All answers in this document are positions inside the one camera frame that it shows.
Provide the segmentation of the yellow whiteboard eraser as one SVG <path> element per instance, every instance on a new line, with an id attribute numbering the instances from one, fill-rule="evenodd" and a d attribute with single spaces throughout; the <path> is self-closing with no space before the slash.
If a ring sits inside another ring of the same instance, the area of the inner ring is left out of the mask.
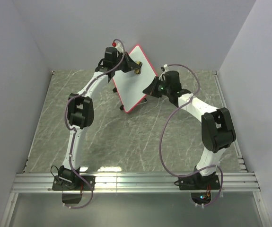
<path id="1" fill-rule="evenodd" d="M 136 75 L 140 75 L 141 74 L 141 68 L 142 68 L 142 62 L 141 61 L 138 61 L 137 62 L 137 68 L 134 70 L 134 73 L 136 74 Z"/>

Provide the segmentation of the pink framed whiteboard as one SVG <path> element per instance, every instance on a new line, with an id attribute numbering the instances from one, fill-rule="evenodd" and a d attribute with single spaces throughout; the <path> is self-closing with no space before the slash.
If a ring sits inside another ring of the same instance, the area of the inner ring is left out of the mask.
<path id="1" fill-rule="evenodd" d="M 133 110 L 142 100 L 146 98 L 146 94 L 144 94 L 142 91 L 157 75 L 155 69 L 140 45 L 136 45 L 129 53 L 129 56 L 134 61 L 142 62 L 141 74 L 136 75 L 134 71 L 129 71 L 127 73 L 117 71 L 113 77 L 114 85 L 117 88 L 117 94 L 122 105 L 124 105 L 123 111 L 126 113 Z"/>

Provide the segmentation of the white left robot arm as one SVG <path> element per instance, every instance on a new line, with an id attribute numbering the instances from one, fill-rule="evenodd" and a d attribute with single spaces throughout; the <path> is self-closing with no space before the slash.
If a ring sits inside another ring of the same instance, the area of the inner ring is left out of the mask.
<path id="1" fill-rule="evenodd" d="M 80 138 L 85 135 L 94 120 L 94 96 L 110 82 L 116 71 L 134 71 L 135 74 L 140 74 L 141 68 L 142 62 L 134 61 L 127 52 L 107 47 L 104 58 L 98 63 L 90 81 L 78 93 L 69 95 L 64 120 L 71 134 L 65 161 L 58 170 L 59 179 L 69 190 L 77 189 L 80 180 L 83 180 L 79 176 L 80 165 L 76 163 L 78 159 L 75 156 L 80 150 Z"/>

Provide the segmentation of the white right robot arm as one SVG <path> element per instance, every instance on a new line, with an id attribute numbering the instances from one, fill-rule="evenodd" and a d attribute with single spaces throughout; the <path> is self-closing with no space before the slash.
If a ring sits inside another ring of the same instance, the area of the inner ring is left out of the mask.
<path id="1" fill-rule="evenodd" d="M 229 110 L 216 108 L 198 99 L 194 93 L 183 89 L 178 79 L 160 80 L 155 77 L 143 93 L 157 98 L 168 97 L 170 103 L 176 106 L 175 113 L 185 110 L 201 123 L 202 156 L 193 173 L 179 175 L 177 183 L 204 189 L 215 175 L 221 156 L 236 140 Z"/>

